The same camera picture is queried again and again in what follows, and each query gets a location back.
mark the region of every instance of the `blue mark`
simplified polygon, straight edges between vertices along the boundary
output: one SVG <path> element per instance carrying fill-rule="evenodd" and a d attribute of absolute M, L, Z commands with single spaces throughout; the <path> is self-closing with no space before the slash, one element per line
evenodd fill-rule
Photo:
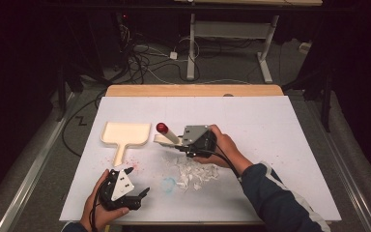
<path fill-rule="evenodd" d="M 176 181 L 171 177 L 164 178 L 161 182 L 161 189 L 166 193 L 172 192 L 174 186 L 176 186 Z"/>

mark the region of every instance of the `person's right hand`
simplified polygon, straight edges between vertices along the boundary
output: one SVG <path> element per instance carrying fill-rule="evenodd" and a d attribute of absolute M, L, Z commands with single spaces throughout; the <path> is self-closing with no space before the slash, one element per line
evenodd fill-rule
<path fill-rule="evenodd" d="M 237 145 L 228 134 L 222 133 L 217 125 L 211 125 L 210 130 L 216 136 L 217 147 L 215 152 L 225 155 L 233 163 L 240 175 L 248 166 L 252 165 L 252 162 L 238 150 Z M 223 159 L 217 156 L 210 156 L 209 158 L 194 157 L 193 159 L 200 163 L 214 163 L 218 166 L 229 167 Z"/>

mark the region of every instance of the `blue sleeve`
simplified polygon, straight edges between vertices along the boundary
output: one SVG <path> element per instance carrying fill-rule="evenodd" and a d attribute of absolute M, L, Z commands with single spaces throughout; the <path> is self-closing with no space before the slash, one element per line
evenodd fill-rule
<path fill-rule="evenodd" d="M 79 222 L 69 222 L 63 227 L 62 232 L 87 232 L 87 230 Z"/>
<path fill-rule="evenodd" d="M 266 163 L 249 166 L 242 179 L 243 193 L 268 231 L 330 231 L 306 200 L 288 190 Z"/>

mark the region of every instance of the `person's left hand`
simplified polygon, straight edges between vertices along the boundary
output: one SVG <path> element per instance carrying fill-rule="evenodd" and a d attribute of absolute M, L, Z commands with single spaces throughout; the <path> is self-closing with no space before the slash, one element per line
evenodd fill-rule
<path fill-rule="evenodd" d="M 98 191 L 98 188 L 100 187 L 101 183 L 107 178 L 107 175 L 109 174 L 109 170 L 104 170 L 103 174 L 101 175 L 100 179 L 96 182 L 95 187 L 93 188 L 92 194 L 87 198 L 86 203 L 84 205 L 83 215 L 80 220 L 80 223 L 86 228 L 87 231 L 91 232 L 92 227 L 90 225 L 90 212 L 93 208 L 93 201 L 96 197 L 96 192 Z M 127 207 L 120 208 L 114 211 L 106 211 L 102 205 L 98 205 L 96 207 L 95 212 L 95 221 L 96 221 L 96 227 L 99 231 L 101 231 L 110 221 L 120 218 L 124 215 L 126 215 L 129 212 L 129 209 Z"/>

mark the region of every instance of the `hand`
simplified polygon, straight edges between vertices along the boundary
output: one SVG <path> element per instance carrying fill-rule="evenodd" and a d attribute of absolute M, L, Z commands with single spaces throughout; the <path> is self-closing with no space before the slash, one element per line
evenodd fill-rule
<path fill-rule="evenodd" d="M 211 125 L 210 130 L 216 136 L 216 149 L 215 152 L 221 155 L 225 155 L 236 167 L 237 172 L 241 175 L 243 171 L 250 165 L 252 162 L 248 160 L 237 148 L 237 145 L 233 139 L 228 136 L 228 134 L 222 133 L 217 125 Z M 214 163 L 221 167 L 229 167 L 229 165 L 221 158 L 217 156 L 210 156 L 209 158 L 195 157 L 194 161 L 200 163 Z"/>
<path fill-rule="evenodd" d="M 93 208 L 93 201 L 96 197 L 96 192 L 98 191 L 98 188 L 100 187 L 101 183 L 107 178 L 109 171 L 106 169 L 104 170 L 103 174 L 101 175 L 100 179 L 96 182 L 95 187 L 93 188 L 92 194 L 87 198 L 86 203 L 84 205 L 83 215 L 80 220 L 80 223 L 86 228 L 87 231 L 91 232 L 92 227 L 90 225 L 90 212 Z M 96 227 L 99 231 L 101 231 L 110 221 L 120 218 L 124 215 L 126 215 L 129 212 L 128 208 L 120 208 L 114 211 L 106 211 L 102 205 L 98 205 L 96 207 L 95 212 L 95 221 L 96 221 Z"/>

